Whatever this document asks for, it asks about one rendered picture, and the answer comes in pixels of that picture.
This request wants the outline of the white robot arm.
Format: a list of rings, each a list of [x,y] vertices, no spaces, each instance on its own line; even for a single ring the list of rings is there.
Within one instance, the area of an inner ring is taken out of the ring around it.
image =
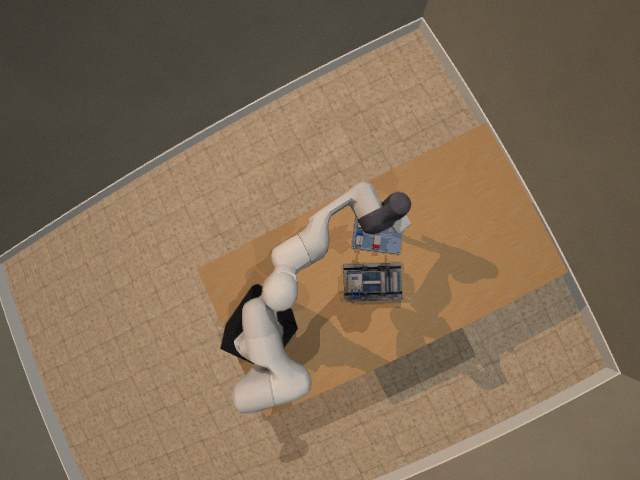
[[[405,193],[393,193],[381,202],[372,184],[357,183],[312,215],[298,235],[273,249],[274,271],[264,281],[263,295],[244,304],[244,334],[234,340],[241,356],[254,363],[232,389],[233,406],[238,412],[259,412],[296,401],[309,393],[310,373],[286,354],[281,341],[283,326],[277,321],[276,313],[291,308],[297,300],[296,274],[326,255],[330,217],[346,206],[351,206],[363,232],[368,234],[390,227],[399,234],[411,225],[406,215],[411,200]]]

